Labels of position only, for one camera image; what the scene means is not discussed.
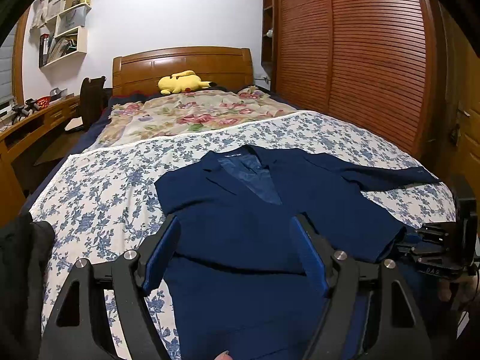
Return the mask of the person's right hand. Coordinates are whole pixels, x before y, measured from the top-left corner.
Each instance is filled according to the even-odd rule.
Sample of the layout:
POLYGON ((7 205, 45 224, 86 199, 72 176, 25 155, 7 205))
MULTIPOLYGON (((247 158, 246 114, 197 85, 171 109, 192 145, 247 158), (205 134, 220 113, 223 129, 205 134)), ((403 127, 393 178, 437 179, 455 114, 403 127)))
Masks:
POLYGON ((439 281, 439 300, 459 304, 479 300, 479 276, 463 274, 454 281, 442 279, 439 281))

